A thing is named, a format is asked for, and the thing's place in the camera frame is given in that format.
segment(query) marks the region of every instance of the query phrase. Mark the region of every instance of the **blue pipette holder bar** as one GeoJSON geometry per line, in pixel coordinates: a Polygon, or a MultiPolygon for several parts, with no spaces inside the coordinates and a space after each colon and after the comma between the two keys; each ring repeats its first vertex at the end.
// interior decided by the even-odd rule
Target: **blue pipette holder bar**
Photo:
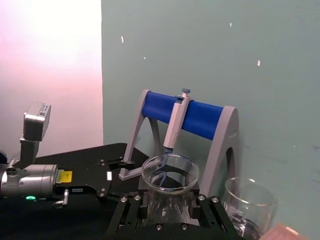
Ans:
{"type": "MultiPolygon", "coordinates": [[[[177,97],[150,90],[142,92],[138,114],[123,158],[125,162],[131,160],[134,145],[145,118],[148,118],[151,125],[156,154],[163,153],[158,121],[169,123],[176,100],[177,97]]],[[[212,141],[204,173],[200,180],[202,194],[206,196],[209,194],[225,157],[228,177],[232,178],[238,175],[239,114],[235,107],[221,107],[192,100],[188,104],[181,129],[212,141]]],[[[139,175],[141,175],[141,168],[122,169],[119,177],[122,180],[127,180],[139,175]]]]}

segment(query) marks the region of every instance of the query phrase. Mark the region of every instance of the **glass beaker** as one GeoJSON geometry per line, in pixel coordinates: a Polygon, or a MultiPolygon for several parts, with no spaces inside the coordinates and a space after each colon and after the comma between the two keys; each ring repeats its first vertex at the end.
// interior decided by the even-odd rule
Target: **glass beaker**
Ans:
{"type": "Polygon", "coordinates": [[[148,185],[144,225],[191,223],[188,206],[190,189],[199,178],[197,165],[180,155],[160,154],[144,162],[141,175],[148,185]]]}
{"type": "Polygon", "coordinates": [[[225,182],[224,209],[246,240],[258,240],[267,232],[276,203],[275,195],[253,179],[234,177],[225,182]]]}

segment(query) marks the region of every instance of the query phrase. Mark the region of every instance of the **green wall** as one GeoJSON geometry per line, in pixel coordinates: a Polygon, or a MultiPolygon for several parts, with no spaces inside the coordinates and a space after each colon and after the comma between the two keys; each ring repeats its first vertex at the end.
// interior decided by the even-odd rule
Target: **green wall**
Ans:
{"type": "MultiPolygon", "coordinates": [[[[277,194],[275,223],[319,239],[319,44],[319,0],[102,0],[104,143],[128,142],[143,89],[235,106],[241,175],[277,194]]],[[[146,122],[148,154],[151,137],[146,122]]],[[[183,132],[176,152],[202,167],[209,147],[183,132]]]]}

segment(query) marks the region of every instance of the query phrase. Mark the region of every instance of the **black tabletop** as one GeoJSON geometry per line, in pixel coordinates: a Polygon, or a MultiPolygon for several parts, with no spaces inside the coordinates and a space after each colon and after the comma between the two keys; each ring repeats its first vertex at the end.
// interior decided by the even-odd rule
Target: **black tabletop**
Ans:
{"type": "MultiPolygon", "coordinates": [[[[78,151],[39,157],[36,164],[48,162],[96,162],[123,157],[126,144],[116,143],[78,151]]],[[[140,167],[148,158],[134,149],[132,160],[140,167]]],[[[118,176],[119,169],[113,171],[118,176]]],[[[109,193],[136,192],[139,178],[121,181],[113,177],[109,193]]],[[[101,204],[93,195],[71,195],[66,208],[54,209],[52,202],[25,199],[0,200],[1,240],[98,240],[107,230],[114,204],[101,204]]]]}

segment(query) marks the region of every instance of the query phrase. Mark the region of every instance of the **metal cylinder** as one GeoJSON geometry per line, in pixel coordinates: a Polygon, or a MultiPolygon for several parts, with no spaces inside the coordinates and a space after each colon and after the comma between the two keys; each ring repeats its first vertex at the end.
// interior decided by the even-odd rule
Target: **metal cylinder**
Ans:
{"type": "Polygon", "coordinates": [[[8,176],[6,172],[3,173],[0,196],[34,196],[36,198],[53,196],[58,172],[57,165],[33,164],[23,170],[17,169],[17,171],[16,176],[8,176]]]}

